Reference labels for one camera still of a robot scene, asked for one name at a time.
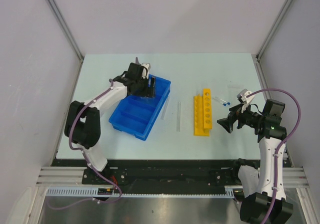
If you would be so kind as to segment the clear glass test tube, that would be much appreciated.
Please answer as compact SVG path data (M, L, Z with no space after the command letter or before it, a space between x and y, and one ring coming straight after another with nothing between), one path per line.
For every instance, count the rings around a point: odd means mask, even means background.
M181 102L178 102L177 103L177 126L176 126L177 132L181 131L180 120L181 120Z
M163 110L162 110L162 114L161 114L161 120L164 120L164 118L165 118L165 115L166 115L166 111L167 111L167 107L168 107L168 104L169 104L169 100L170 100L170 96L168 96L167 97L167 99L166 99L166 101L165 101L165 103L164 103L164 105L163 105Z

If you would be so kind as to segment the glass flask with white stopper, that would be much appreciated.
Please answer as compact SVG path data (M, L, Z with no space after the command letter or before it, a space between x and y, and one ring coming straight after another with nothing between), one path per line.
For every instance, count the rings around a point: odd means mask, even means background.
M152 101L155 100L155 97L153 97L153 96L145 96L145 97L141 97L141 100L145 101L145 102L152 102Z

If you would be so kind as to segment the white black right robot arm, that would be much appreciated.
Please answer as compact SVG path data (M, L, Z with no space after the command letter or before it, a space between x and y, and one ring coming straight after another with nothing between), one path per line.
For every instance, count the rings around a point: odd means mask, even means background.
M231 180L242 184L244 199L240 207L240 219L247 223L286 223L293 214L293 205L287 202L283 186L283 154L287 130L281 126L285 104L268 99L262 113L253 112L251 105L241 100L230 108L226 118L217 123L228 133L233 124L237 128L249 126L257 135L260 150L260 167L240 159L231 171Z

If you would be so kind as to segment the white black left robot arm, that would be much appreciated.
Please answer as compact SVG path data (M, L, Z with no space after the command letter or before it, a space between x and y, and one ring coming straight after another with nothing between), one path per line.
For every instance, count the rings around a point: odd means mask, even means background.
M112 105L128 96L153 98L156 95L156 77L149 74L128 75L125 71L109 82L110 86L96 97L86 102L71 102L64 128L69 148L82 153L94 170L93 178L101 184L108 182L111 176L105 168L108 160L100 145L101 117Z

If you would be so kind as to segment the blue capped small tube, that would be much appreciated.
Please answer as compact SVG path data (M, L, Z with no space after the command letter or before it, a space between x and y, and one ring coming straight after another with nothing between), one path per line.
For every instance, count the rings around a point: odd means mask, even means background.
M230 105L230 104L231 104L229 101L226 101L226 100L224 100L224 99L221 99L221 98L219 98L219 97L217 97L217 96L215 96L215 98L218 99L219 101L223 102L225 105Z
M222 100L218 99L218 98L215 98L215 97L212 97L213 100L215 100L216 102L222 104L223 106L226 106L227 103L223 102Z

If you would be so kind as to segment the blue divided plastic bin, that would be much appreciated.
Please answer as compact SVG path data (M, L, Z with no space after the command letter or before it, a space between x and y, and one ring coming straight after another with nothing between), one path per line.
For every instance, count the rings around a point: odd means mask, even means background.
M114 129L145 141L170 93L171 81L155 77L153 98L128 96L120 101L109 123Z

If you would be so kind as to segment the yellow test tube rack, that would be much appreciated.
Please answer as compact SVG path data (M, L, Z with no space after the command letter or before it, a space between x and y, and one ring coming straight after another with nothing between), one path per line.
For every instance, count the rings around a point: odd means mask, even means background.
M193 98L194 136L210 136L210 131L213 128L210 88L204 88L202 95L196 95Z

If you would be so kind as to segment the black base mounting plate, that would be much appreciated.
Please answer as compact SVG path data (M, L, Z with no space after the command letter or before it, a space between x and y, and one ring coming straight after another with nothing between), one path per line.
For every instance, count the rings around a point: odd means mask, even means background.
M240 185L240 164L260 166L259 160L121 160L111 159L102 176L124 194L214 195L225 186Z

